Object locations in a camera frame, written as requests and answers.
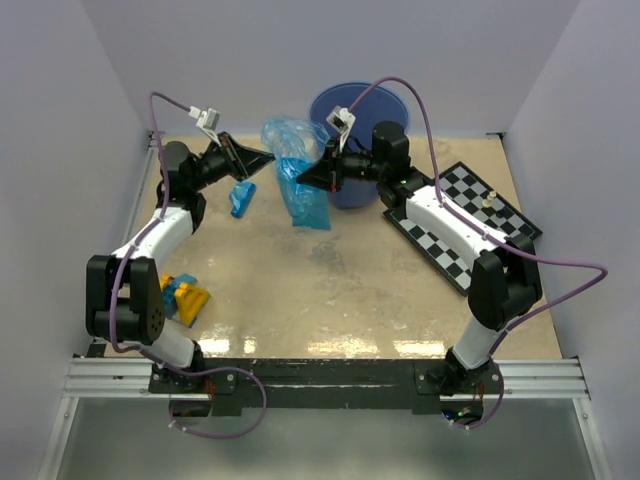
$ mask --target trash can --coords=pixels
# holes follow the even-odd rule
[[[365,82],[348,82],[335,85],[322,92],[311,104],[309,117],[312,122],[321,123],[334,136],[337,132],[327,123],[327,116],[336,105],[349,107],[369,86]],[[409,111],[404,102],[392,91],[376,87],[354,108],[356,123],[351,135],[371,148],[373,127],[383,120],[392,120],[405,130],[409,125]],[[329,200],[339,209],[359,208],[373,203],[378,198],[375,183],[345,180],[342,190],[329,194]]]

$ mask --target black and white checkerboard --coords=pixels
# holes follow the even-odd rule
[[[512,237],[522,233],[532,240],[542,235],[538,227],[500,194],[493,199],[491,207],[484,208],[482,200],[493,188],[462,162],[440,174],[440,186],[454,202],[492,228]],[[401,217],[399,212],[387,210],[384,216],[460,293],[463,295],[469,293],[471,271],[453,250],[433,233]]]

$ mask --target white backdrop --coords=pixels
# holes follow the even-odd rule
[[[580,355],[617,479],[640,472],[640,3],[582,0],[506,136],[539,250],[607,265],[604,283],[560,306],[566,356]],[[591,275],[545,268],[556,297]]]
[[[256,133],[271,115],[306,116],[335,83],[395,74],[424,96],[436,131],[457,134],[506,130],[579,2],[82,1],[144,122],[152,88]],[[189,125],[175,112],[160,120]]]
[[[34,478],[69,360],[84,271],[124,233],[143,127],[77,0],[0,6],[0,478]]]

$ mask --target tabletop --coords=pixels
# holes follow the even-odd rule
[[[208,145],[204,136],[170,140],[193,152]],[[261,147],[256,137],[236,140]],[[426,139],[410,140],[412,164],[432,176]],[[440,138],[435,150],[441,171],[462,161],[519,207],[499,139]],[[154,173],[153,186],[159,178]],[[466,298],[383,218],[381,202],[331,207],[331,231],[294,228],[274,169],[251,181],[257,191],[241,219],[230,214],[233,179],[205,189],[202,225],[162,268],[195,276],[211,294],[192,328],[178,327],[205,355],[439,358],[462,334],[471,315]],[[146,190],[139,226],[155,205],[155,188]],[[496,354],[560,356],[548,312],[516,329]]]

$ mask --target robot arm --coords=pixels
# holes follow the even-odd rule
[[[333,124],[331,116],[327,120]],[[335,192],[345,179],[376,182],[387,207],[401,210],[460,255],[472,270],[468,298],[472,317],[462,337],[447,352],[445,369],[435,380],[444,394],[474,385],[488,367],[491,349],[507,324],[542,297],[536,263],[497,247],[487,235],[531,254],[535,253],[533,243],[526,236],[510,239],[484,225],[444,193],[444,201],[484,233],[478,234],[443,208],[432,181],[411,167],[409,140],[399,124],[378,123],[370,151],[351,151],[340,141],[343,137],[329,141],[322,158],[298,176],[298,183]]]
[[[197,343],[183,337],[173,325],[165,324],[158,270],[200,226],[206,207],[202,189],[228,175],[245,180],[274,157],[238,144],[226,132],[211,138],[208,148],[199,156],[181,142],[168,143],[165,155],[171,187],[169,204],[162,217],[165,192],[160,182],[156,189],[157,208],[142,229],[151,230],[127,260],[122,283],[117,286],[117,341],[141,345],[163,362],[197,371],[202,357]],[[95,255],[87,263],[86,328],[92,336],[110,339],[109,307],[112,288],[116,288],[115,272],[134,239],[111,255]]]

